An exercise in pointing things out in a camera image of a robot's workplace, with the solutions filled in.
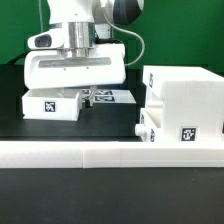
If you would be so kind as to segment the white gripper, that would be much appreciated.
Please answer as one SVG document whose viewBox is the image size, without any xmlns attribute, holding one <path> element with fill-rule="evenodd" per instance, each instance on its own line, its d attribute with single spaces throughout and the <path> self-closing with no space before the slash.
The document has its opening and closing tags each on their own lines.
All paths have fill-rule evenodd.
<svg viewBox="0 0 224 224">
<path fill-rule="evenodd" d="M 84 58 L 65 59 L 60 50 L 30 52 L 24 65 L 24 82 L 28 89 L 57 88 L 58 98 L 70 98 L 64 87 L 91 86 L 85 107 L 91 108 L 97 85 L 121 84 L 126 78 L 123 44 L 99 44 Z"/>
</svg>

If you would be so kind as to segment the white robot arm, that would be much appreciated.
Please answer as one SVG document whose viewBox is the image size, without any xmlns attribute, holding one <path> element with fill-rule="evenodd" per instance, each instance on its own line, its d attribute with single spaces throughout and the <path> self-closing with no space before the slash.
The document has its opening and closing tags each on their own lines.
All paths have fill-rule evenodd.
<svg viewBox="0 0 224 224">
<path fill-rule="evenodd" d="M 125 46 L 111 38 L 142 13 L 144 0 L 47 0 L 50 29 L 28 39 L 28 89 L 120 84 Z"/>
</svg>

